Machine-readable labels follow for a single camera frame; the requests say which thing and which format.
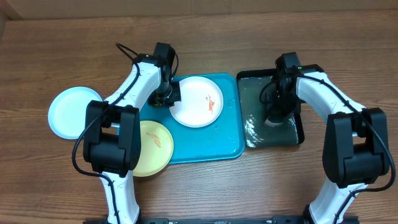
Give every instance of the white plate on blue tray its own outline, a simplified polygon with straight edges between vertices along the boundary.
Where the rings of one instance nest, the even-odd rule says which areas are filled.
[[[223,93],[205,77],[192,76],[180,81],[181,101],[170,107],[174,119],[190,128],[213,123],[223,110]]]

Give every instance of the plate rim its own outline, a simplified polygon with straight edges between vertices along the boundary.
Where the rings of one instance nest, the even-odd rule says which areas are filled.
[[[209,122],[207,122],[207,123],[201,124],[201,125],[199,125],[199,126],[192,126],[192,125],[190,125],[190,124],[184,123],[184,122],[180,121],[179,119],[177,119],[177,118],[175,117],[175,115],[172,113],[172,110],[171,110],[172,107],[169,108],[169,111],[170,111],[170,114],[173,116],[173,118],[174,118],[178,123],[180,123],[180,124],[182,124],[182,125],[184,125],[184,126],[186,126],[186,127],[189,127],[189,128],[202,128],[202,127],[208,126],[208,125],[210,125],[211,123],[215,122],[215,121],[217,120],[217,118],[221,115],[221,112],[223,111],[223,107],[224,107],[224,95],[223,95],[223,92],[221,91],[220,87],[219,87],[213,80],[211,80],[211,79],[209,79],[209,78],[206,78],[206,77],[202,77],[202,76],[190,76],[190,77],[184,78],[184,79],[182,79],[182,80],[179,81],[179,82],[180,82],[180,86],[181,86],[181,82],[183,82],[184,80],[185,80],[185,82],[186,82],[187,79],[192,79],[192,78],[194,78],[194,79],[206,80],[207,83],[210,83],[211,85],[213,85],[213,86],[216,87],[216,91],[220,93],[220,99],[221,99],[221,102],[222,102],[222,103],[221,103],[221,106],[220,106],[220,110],[219,110],[219,112],[218,112],[218,115],[215,116],[214,119],[212,119],[211,121],[209,121]]]
[[[142,123],[142,124],[146,124],[146,123],[149,123],[149,124],[155,123],[156,125],[162,126],[162,127],[164,128],[164,130],[167,131],[167,135],[168,135],[168,136],[170,137],[170,139],[171,139],[171,145],[172,145],[171,148],[172,148],[172,150],[171,150],[170,156],[169,156],[169,158],[167,159],[167,162],[164,164],[164,166],[162,166],[160,169],[156,169],[155,172],[150,172],[149,175],[136,175],[136,171],[134,172],[134,170],[133,170],[133,172],[132,172],[132,175],[133,175],[134,177],[150,177],[150,176],[152,176],[152,175],[157,174],[158,172],[160,172],[162,169],[164,169],[164,167],[167,166],[167,164],[169,164],[169,162],[170,162],[170,160],[171,160],[171,158],[172,158],[172,156],[173,156],[173,152],[174,152],[174,139],[173,139],[173,136],[172,136],[172,134],[170,133],[170,131],[169,131],[163,124],[160,124],[159,122],[156,122],[156,121],[140,121],[140,122],[139,122],[139,124],[140,124],[140,132],[141,132],[141,123]]]
[[[57,106],[60,104],[60,102],[69,94],[74,93],[74,92],[89,92],[92,93],[95,97],[97,97],[97,99],[94,100],[101,100],[102,101],[102,97],[100,96],[100,94],[98,94],[95,90],[85,87],[85,86],[74,86],[71,87],[69,89],[63,90],[60,94],[58,94],[54,100],[51,102],[49,111],[47,113],[47,121],[49,122],[49,126],[50,129],[52,130],[52,132],[54,134],[56,134],[58,137],[61,137],[63,139],[77,139],[79,137],[79,135],[77,136],[69,136],[64,134],[61,129],[55,125],[55,110],[57,109]]]

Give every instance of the blue tray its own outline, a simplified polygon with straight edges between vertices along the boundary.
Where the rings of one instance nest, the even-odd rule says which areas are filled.
[[[173,81],[190,76],[174,77]],[[140,111],[141,121],[159,122],[172,134],[174,152],[169,164],[234,159],[245,148],[236,80],[226,73],[198,76],[215,82],[223,93],[223,110],[212,124],[189,128],[174,120],[168,108],[153,108],[147,103]]]

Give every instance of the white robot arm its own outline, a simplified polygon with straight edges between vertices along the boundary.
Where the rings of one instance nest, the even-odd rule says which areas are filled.
[[[113,183],[115,198],[109,182],[101,177],[109,209],[108,223],[118,224],[117,214],[120,224],[135,224],[139,218],[132,176],[141,151],[137,115],[147,101],[153,107],[166,107],[181,100],[179,84],[171,83],[174,57],[175,51],[169,44],[157,43],[153,55],[140,54],[134,59],[130,75],[115,93],[104,102],[91,102],[87,107],[86,123],[90,123],[108,103],[114,103],[128,91],[109,114],[103,115],[102,124],[91,128],[85,136],[85,161]],[[110,123],[121,128],[119,136],[99,130],[109,127]]]
[[[334,84],[328,79],[326,73],[312,72],[306,73],[305,76],[317,78],[333,86],[349,103],[358,111],[365,108],[363,105],[354,102],[348,98],[343,92],[337,89]],[[296,94],[301,99],[308,103],[326,123],[329,114],[336,114],[339,112],[352,113],[352,111],[345,106],[345,104],[325,85],[322,83],[309,80],[306,78],[297,78]],[[339,188],[336,183],[333,183],[326,178],[318,197],[310,204],[309,210],[314,221],[314,224],[332,224],[340,206],[350,194],[350,192],[358,189],[364,189],[368,185],[364,183],[352,184],[343,189]],[[337,223],[343,221],[343,215],[354,198],[351,198],[343,212],[341,212]]]
[[[116,106],[127,106],[131,105],[139,110],[142,109],[149,96],[160,86],[161,83],[161,71],[159,67],[154,64],[140,62],[138,63],[140,69],[140,77],[137,82],[130,89],[127,95],[116,103]],[[123,84],[114,92],[111,96],[107,97],[105,101],[112,103],[116,100],[119,95],[132,83],[137,75],[137,67],[132,66],[130,75],[126,78]],[[118,123],[113,123],[112,126],[118,128]],[[111,172],[103,172],[102,174],[108,176],[114,185],[116,206],[119,212],[119,218],[122,224],[135,224],[139,215],[139,206],[136,202],[134,195],[134,183],[132,177],[132,170],[129,170],[125,177],[120,177],[118,174]],[[108,185],[108,181],[101,178],[105,189],[106,201],[108,203],[108,223],[117,224],[115,216],[111,187]]]
[[[326,123],[322,161],[327,178],[318,197],[306,208],[305,216],[311,224],[341,223],[356,197],[354,194],[389,170],[386,115],[379,108],[367,109],[348,98],[318,65],[301,66],[295,52],[282,54],[275,64],[277,68],[270,72],[275,91],[268,92],[266,101],[263,100],[270,83],[260,94],[270,123],[299,113],[300,100],[308,103]],[[365,123],[371,124],[373,131]],[[354,136],[366,140],[354,144]]]

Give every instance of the white plastic casing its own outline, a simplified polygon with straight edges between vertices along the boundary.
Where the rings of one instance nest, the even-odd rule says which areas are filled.
[[[138,67],[141,75],[138,77],[137,82],[130,89],[124,99],[116,103],[116,106],[131,105],[141,110],[145,102],[148,100],[150,94],[158,89],[161,81],[160,68],[151,63],[145,62],[138,63]],[[109,103],[115,101],[120,94],[132,83],[136,75],[137,68],[135,65],[133,65],[130,75],[126,78],[118,90],[116,90],[116,92],[114,92],[111,96],[107,97],[105,101],[108,101]]]
[[[325,83],[335,88],[344,99],[348,100],[350,105],[358,111],[362,111],[365,108],[363,105],[356,103],[342,91],[340,91],[332,82],[328,79],[327,74],[323,72],[312,72],[306,73],[305,76],[317,78],[323,80]],[[352,113],[344,103],[324,84],[309,80],[306,78],[297,78],[296,83],[296,94],[301,99],[307,102],[322,118],[323,122],[327,122],[329,114],[335,114],[337,112]]]
[[[306,73],[305,76],[323,80],[325,83],[331,85],[358,111],[362,111],[362,109],[365,108],[363,105],[350,99],[334,86],[334,84],[332,84],[328,79],[327,74],[323,72],[312,72]],[[301,100],[307,102],[315,112],[319,114],[325,123],[328,120],[329,114],[335,114],[338,112],[352,113],[352,111],[346,107],[345,104],[327,86],[320,82],[306,78],[297,78],[296,94]],[[347,188],[339,189],[337,184],[326,178],[317,199],[310,204],[309,209],[314,224],[332,224],[335,219],[335,214],[350,192],[357,189],[365,189],[366,187],[366,184],[353,184],[349,185]],[[341,212],[337,223],[341,223],[343,221],[343,215],[353,200],[354,198],[351,198],[347,206],[345,206],[345,209]]]
[[[134,195],[134,183],[132,178],[132,171],[127,172],[125,177],[120,177],[118,174],[103,172],[103,175],[109,177],[113,181],[113,187],[116,197],[116,206],[119,211],[119,218],[122,224],[135,224],[138,219],[139,207]],[[114,208],[112,202],[111,187],[108,181],[100,178],[105,189],[106,202],[108,203],[108,223],[118,223],[114,215]]]
[[[351,184],[344,189],[340,189],[337,184],[326,178],[317,199],[310,204],[310,214],[314,224],[332,224],[335,219],[335,214],[339,210],[341,204],[343,204],[349,196],[350,192],[358,189],[365,189],[367,186],[367,184]],[[343,215],[353,200],[354,198],[352,197],[344,210],[340,213],[337,223],[343,221]]]
[[[134,86],[128,91],[124,99],[120,100],[117,106],[131,105],[141,110],[146,103],[150,94],[155,91],[161,83],[161,71],[159,67],[151,63],[138,63],[140,76]],[[132,66],[130,75],[126,78],[123,84],[114,92],[111,96],[107,97],[105,101],[109,103],[114,102],[120,94],[127,89],[137,75],[137,68],[135,65]],[[119,124],[112,124],[114,127],[119,127]],[[120,222],[122,224],[135,224],[138,219],[139,207],[136,202],[134,195],[134,183],[132,178],[132,171],[130,170],[125,177],[120,177],[117,174],[103,172],[104,175],[108,176],[114,185],[116,206],[119,210]],[[113,201],[111,187],[108,186],[108,181],[101,178],[104,185],[106,201],[108,203],[109,223],[117,223],[116,216],[114,215]]]

